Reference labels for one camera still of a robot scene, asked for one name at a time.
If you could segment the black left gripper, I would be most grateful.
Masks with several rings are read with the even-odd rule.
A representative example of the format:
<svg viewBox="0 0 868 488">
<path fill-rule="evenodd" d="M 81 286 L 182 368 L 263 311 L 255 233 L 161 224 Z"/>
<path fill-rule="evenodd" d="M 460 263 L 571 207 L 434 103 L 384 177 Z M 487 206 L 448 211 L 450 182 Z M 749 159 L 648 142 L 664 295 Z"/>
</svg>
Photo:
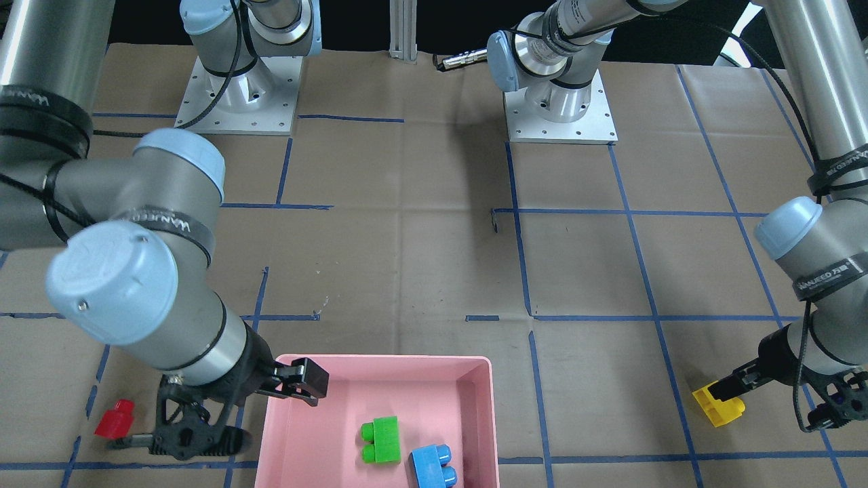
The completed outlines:
<svg viewBox="0 0 868 488">
<path fill-rule="evenodd" d="M 757 347 L 757 363 L 747 363 L 708 386 L 716 401 L 726 402 L 774 380 L 791 387 L 791 404 L 801 432 L 833 430 L 866 420 L 866 370 L 827 355 L 812 329 L 775 331 Z M 802 386 L 821 397 L 815 408 L 800 407 Z"/>
</svg>

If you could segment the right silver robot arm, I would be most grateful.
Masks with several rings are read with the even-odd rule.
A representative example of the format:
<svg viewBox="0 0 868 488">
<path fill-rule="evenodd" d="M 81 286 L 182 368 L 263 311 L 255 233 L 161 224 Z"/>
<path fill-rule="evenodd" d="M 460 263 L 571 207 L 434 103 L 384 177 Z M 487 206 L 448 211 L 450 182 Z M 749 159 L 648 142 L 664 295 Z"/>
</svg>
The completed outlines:
<svg viewBox="0 0 868 488">
<path fill-rule="evenodd" d="M 100 343 L 160 371 L 150 433 L 106 448 L 189 460 L 233 456 L 251 434 L 229 415 L 247 397 L 316 407 L 329 375 L 283 364 L 205 284 L 225 160 L 202 136 L 156 129 L 126 159 L 93 159 L 96 73 L 112 1 L 15 1 L 2 34 L 2 250 L 63 246 L 47 297 Z"/>
</svg>

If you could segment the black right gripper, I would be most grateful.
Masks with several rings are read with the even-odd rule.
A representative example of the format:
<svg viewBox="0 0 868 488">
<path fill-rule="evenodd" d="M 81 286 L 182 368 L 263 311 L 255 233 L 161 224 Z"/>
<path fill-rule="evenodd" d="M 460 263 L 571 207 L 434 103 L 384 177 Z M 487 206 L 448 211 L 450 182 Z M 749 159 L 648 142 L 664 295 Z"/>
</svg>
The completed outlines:
<svg viewBox="0 0 868 488">
<path fill-rule="evenodd" d="M 263 337 L 245 325 L 247 343 L 236 365 L 207 385 L 187 386 L 161 378 L 156 420 L 150 433 L 106 442 L 106 450 L 145 448 L 151 455 L 185 461 L 198 456 L 227 457 L 247 450 L 252 435 L 229 417 L 253 394 L 300 399 L 316 407 L 328 395 L 330 375 L 313 359 L 275 362 Z"/>
</svg>

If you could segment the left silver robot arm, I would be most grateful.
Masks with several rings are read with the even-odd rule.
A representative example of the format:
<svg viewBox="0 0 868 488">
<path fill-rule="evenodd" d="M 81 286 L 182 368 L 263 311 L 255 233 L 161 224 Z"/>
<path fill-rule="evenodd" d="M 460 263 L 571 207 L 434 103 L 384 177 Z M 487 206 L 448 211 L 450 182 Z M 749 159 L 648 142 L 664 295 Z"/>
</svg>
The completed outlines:
<svg viewBox="0 0 868 488">
<path fill-rule="evenodd" d="M 762 1 L 791 85 L 779 84 L 811 155 L 809 197 L 769 213 L 755 238 L 790 278 L 803 317 L 766 336 L 757 357 L 694 398 L 716 427 L 741 417 L 742 395 L 791 387 L 803 432 L 866 419 L 866 55 L 846 1 Z M 677 20 L 679 1 L 557 1 L 496 31 L 484 49 L 435 59 L 439 71 L 486 61 L 502 92 L 525 92 L 538 117 L 575 123 L 616 28 Z"/>
</svg>

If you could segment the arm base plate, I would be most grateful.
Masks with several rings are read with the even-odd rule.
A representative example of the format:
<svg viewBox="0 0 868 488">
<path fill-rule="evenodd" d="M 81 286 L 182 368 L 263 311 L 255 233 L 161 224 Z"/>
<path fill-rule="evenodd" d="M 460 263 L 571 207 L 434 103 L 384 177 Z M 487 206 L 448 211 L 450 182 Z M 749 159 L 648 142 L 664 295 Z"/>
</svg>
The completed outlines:
<svg viewBox="0 0 868 488">
<path fill-rule="evenodd" d="M 567 89 L 552 81 L 503 94 L 509 141 L 612 145 L 619 141 L 601 74 Z"/>
<path fill-rule="evenodd" d="M 224 81 L 196 60 L 174 126 L 201 135 L 290 136 L 304 60 L 261 58 L 251 71 L 233 78 L 217 105 L 193 125 Z"/>
</svg>

